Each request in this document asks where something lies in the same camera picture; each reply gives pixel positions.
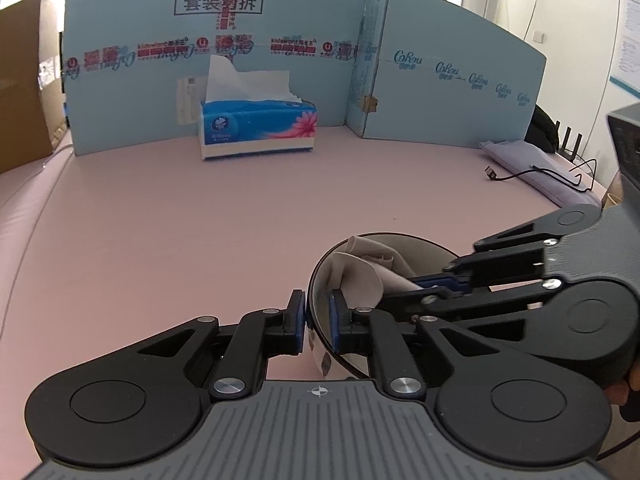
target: blue cardboard box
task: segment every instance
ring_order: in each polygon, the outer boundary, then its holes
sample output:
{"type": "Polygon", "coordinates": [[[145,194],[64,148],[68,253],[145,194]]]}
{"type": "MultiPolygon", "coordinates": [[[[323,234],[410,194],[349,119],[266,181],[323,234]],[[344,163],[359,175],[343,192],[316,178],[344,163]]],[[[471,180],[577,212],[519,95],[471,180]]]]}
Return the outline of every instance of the blue cardboard box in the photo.
{"type": "Polygon", "coordinates": [[[213,101],[201,110],[198,134],[203,160],[314,146],[318,115],[311,103],[213,101]]]}
{"type": "Polygon", "coordinates": [[[287,70],[344,124],[364,0],[66,0],[63,75],[79,155],[196,135],[212,54],[287,70]]]}
{"type": "Polygon", "coordinates": [[[478,148],[521,140],[545,57],[445,0],[366,0],[347,125],[367,138],[478,148]]]}

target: black bag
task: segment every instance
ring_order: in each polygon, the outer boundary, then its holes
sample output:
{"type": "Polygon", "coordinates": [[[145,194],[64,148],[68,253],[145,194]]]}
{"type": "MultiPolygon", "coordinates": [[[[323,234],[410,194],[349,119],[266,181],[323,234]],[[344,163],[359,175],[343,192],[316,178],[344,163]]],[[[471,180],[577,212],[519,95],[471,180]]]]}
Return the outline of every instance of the black bag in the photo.
{"type": "Polygon", "coordinates": [[[524,140],[539,147],[545,153],[555,153],[560,147],[558,126],[546,112],[536,105],[524,140]]]}

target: pink table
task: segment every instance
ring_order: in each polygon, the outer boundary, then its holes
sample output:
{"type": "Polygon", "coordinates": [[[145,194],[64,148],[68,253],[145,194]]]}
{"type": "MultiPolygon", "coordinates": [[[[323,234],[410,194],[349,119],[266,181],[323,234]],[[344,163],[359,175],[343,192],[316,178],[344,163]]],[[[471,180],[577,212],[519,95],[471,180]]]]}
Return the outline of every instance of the pink table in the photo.
{"type": "MultiPolygon", "coordinates": [[[[556,208],[518,179],[489,181],[487,165],[479,150],[362,140],[345,127],[320,128],[311,153],[202,162],[189,137],[71,156],[6,310],[0,478],[38,464],[24,403],[59,370],[204,314],[229,324],[284,307],[353,234],[404,232],[464,254],[556,208]]],[[[269,376],[320,378],[306,351],[274,359],[269,376]]]]}

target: finger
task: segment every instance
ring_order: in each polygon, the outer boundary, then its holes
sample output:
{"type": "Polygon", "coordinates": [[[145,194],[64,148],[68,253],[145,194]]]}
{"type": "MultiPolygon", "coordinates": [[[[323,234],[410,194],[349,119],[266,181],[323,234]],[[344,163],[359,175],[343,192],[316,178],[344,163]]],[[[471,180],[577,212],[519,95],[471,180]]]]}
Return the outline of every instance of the finger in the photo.
{"type": "Polygon", "coordinates": [[[604,390],[604,394],[609,399],[610,404],[624,406],[629,398],[629,385],[625,381],[620,381],[604,390]]]}
{"type": "Polygon", "coordinates": [[[640,357],[636,358],[629,372],[629,386],[635,392],[640,391],[640,357]]]}

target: pink flower print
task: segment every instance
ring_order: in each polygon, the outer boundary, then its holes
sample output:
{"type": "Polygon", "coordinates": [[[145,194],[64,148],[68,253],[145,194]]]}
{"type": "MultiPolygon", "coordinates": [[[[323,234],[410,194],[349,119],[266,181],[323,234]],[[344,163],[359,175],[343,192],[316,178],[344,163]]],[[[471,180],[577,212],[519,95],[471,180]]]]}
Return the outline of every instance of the pink flower print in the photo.
{"type": "Polygon", "coordinates": [[[318,122],[318,114],[315,112],[302,112],[300,117],[296,118],[289,130],[279,134],[271,134],[270,139],[301,139],[303,137],[316,136],[316,123],[318,122]]]}

